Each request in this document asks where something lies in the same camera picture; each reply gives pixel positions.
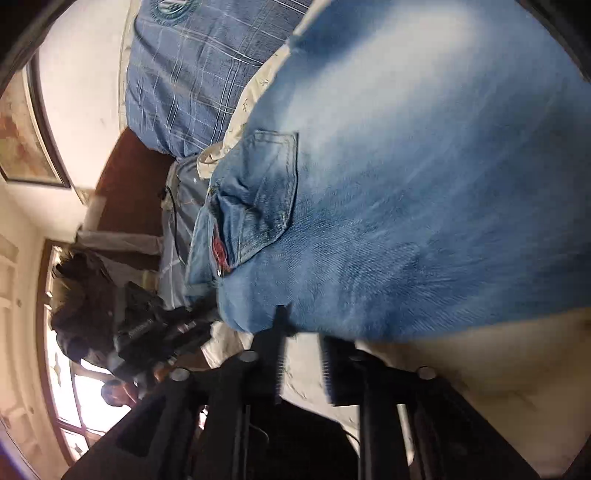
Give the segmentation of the blue plaid pillow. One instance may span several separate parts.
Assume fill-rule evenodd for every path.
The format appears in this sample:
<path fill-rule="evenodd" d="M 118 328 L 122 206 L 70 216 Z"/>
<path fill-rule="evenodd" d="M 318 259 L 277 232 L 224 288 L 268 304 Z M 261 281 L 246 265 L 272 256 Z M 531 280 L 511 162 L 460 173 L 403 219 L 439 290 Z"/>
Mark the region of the blue plaid pillow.
<path fill-rule="evenodd" d="M 183 159 L 221 141 L 247 82 L 287 41 L 308 1 L 144 1 L 133 22 L 127 125 Z"/>

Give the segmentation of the grey patterned bedsheet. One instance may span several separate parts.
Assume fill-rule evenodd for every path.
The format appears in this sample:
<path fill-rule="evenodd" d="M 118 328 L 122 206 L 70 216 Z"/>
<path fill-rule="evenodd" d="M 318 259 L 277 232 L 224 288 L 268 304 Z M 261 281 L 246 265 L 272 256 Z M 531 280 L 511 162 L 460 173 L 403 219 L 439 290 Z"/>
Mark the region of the grey patterned bedsheet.
<path fill-rule="evenodd" d="M 158 295 L 168 310 L 183 306 L 184 277 L 195 219 L 204 204 L 207 179 L 198 174 L 197 156 L 175 161 L 160 192 L 162 250 Z"/>

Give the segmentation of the framed wall picture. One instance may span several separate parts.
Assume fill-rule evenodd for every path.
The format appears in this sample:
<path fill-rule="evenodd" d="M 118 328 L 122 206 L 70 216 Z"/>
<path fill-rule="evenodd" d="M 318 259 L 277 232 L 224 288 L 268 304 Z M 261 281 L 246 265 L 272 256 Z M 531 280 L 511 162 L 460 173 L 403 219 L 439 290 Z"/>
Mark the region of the framed wall picture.
<path fill-rule="evenodd" d="M 47 117 L 37 56 L 1 96 L 1 176 L 9 183 L 71 187 Z"/>

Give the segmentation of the wooden framed window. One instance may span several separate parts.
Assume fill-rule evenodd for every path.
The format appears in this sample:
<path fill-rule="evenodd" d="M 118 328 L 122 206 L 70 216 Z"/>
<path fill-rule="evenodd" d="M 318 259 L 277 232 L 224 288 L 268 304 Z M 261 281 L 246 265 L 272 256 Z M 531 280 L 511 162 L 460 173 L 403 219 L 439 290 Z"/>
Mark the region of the wooden framed window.
<path fill-rule="evenodd" d="M 61 242 L 43 244 L 38 276 L 36 334 L 42 391 L 55 436 L 71 465 L 84 455 L 130 408 L 111 407 L 100 396 L 112 376 L 84 361 L 71 362 L 60 350 L 57 334 L 50 328 L 55 306 L 56 282 L 52 268 L 63 251 Z"/>

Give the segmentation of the brown wooden headboard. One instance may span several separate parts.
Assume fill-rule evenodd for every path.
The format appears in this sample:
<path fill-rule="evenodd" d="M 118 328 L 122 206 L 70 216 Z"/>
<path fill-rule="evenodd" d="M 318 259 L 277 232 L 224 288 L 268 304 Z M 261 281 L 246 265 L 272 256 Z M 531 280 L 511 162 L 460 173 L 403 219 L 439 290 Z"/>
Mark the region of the brown wooden headboard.
<path fill-rule="evenodd" d="M 173 162 L 172 156 L 146 147 L 131 129 L 124 129 L 94 191 L 96 229 L 161 235 L 161 193 Z"/>

